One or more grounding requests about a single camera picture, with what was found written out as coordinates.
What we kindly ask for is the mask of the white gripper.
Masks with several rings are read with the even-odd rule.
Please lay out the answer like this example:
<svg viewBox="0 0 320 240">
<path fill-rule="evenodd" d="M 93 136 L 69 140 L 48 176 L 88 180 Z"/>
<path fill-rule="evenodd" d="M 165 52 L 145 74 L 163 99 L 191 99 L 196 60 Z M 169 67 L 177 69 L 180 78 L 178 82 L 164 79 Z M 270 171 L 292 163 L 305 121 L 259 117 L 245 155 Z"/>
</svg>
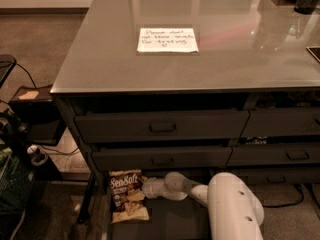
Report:
<svg viewBox="0 0 320 240">
<path fill-rule="evenodd" d="M 144 195 L 149 199 L 163 197 L 166 190 L 167 188 L 163 178 L 148 178 L 142 186 Z"/>
</svg>

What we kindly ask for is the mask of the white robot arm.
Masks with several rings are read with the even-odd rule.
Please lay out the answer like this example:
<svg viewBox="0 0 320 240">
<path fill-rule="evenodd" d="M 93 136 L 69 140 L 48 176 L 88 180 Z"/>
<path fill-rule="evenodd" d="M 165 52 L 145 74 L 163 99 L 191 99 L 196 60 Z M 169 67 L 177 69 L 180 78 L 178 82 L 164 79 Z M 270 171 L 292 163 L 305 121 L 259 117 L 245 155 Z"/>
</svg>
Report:
<svg viewBox="0 0 320 240">
<path fill-rule="evenodd" d="M 212 240 L 264 240 L 260 229 L 264 208 L 234 174 L 218 173 L 204 185 L 181 173 L 169 172 L 164 178 L 148 178 L 142 191 L 149 199 L 164 197 L 182 201 L 189 196 L 205 206 Z"/>
</svg>

